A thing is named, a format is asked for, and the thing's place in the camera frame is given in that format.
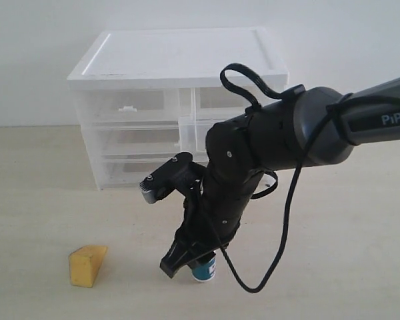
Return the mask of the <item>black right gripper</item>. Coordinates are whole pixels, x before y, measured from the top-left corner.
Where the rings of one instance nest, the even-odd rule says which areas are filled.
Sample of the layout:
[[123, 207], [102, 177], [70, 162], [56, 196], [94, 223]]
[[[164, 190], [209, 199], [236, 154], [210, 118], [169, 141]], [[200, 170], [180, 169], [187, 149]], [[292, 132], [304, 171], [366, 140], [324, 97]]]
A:
[[254, 194], [263, 172], [253, 170], [242, 180], [228, 180], [213, 166], [206, 167], [202, 180], [203, 193], [192, 213], [176, 230], [174, 240], [161, 259], [160, 269], [174, 277], [184, 266], [203, 266], [216, 256], [219, 244], [234, 238], [241, 216]]

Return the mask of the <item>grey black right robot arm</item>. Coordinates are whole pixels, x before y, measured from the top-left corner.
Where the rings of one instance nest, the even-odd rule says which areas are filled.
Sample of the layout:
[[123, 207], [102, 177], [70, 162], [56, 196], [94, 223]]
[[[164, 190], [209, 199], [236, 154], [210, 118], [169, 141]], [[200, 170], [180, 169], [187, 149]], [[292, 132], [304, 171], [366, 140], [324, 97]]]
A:
[[298, 87], [274, 103], [218, 122], [206, 137], [207, 165], [176, 154], [155, 176], [157, 196], [184, 195], [181, 226], [160, 267], [204, 265], [234, 238], [260, 180], [278, 170], [334, 165], [363, 143], [400, 140], [400, 78], [357, 93]]

